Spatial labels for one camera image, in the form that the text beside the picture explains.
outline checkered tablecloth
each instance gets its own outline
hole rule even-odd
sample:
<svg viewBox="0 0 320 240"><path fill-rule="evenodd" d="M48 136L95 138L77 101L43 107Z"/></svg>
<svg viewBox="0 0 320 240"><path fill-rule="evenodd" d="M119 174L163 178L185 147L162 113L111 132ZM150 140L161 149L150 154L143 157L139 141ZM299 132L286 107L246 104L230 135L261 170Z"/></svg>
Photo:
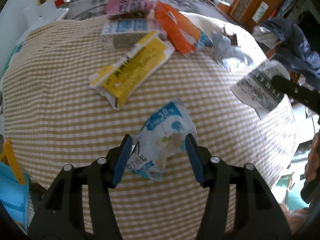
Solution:
<svg viewBox="0 0 320 240"><path fill-rule="evenodd" d="M187 17L207 34L226 26L228 33L237 33L239 44L257 65L266 59L242 28L198 15ZM20 165L34 180L48 188L65 164L79 167L105 156L125 133L134 135L153 112L178 97L197 128L200 145L229 164L254 163L269 186L276 182L297 147L286 96L260 121L229 89L250 69L229 73L212 59L212 49L204 49L188 57L175 52L116 111L88 80L124 54L103 49L100 32L106 21L105 16L60 21L35 30L5 74L5 137L11 138ZM193 239L207 192L195 181L188 156L181 152L168 159L163 181L126 171L110 195L124 239ZM86 189L83 200L90 231ZM234 207L233 189L227 229Z"/></svg>

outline metal bolt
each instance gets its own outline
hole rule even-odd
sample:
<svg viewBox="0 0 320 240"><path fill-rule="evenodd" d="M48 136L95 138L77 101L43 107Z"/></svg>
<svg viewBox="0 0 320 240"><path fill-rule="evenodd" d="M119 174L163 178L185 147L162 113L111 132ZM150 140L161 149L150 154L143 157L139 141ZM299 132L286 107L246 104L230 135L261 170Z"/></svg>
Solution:
<svg viewBox="0 0 320 240"><path fill-rule="evenodd" d="M218 157L211 157L210 161L212 163L219 163L220 162L220 159Z"/></svg>
<svg viewBox="0 0 320 240"><path fill-rule="evenodd" d="M253 166L253 164L251 164L251 163L247 163L247 164L245 165L245 167L246 167L248 170L250 170L250 171L253 171L253 170L254 170L254 166Z"/></svg>
<svg viewBox="0 0 320 240"><path fill-rule="evenodd" d="M72 168L72 166L71 166L70 164L64 165L64 167L63 167L63 169L64 169L65 171L70 171L71 168Z"/></svg>
<svg viewBox="0 0 320 240"><path fill-rule="evenodd" d="M99 164L105 164L107 162L106 158L99 158L98 163Z"/></svg>

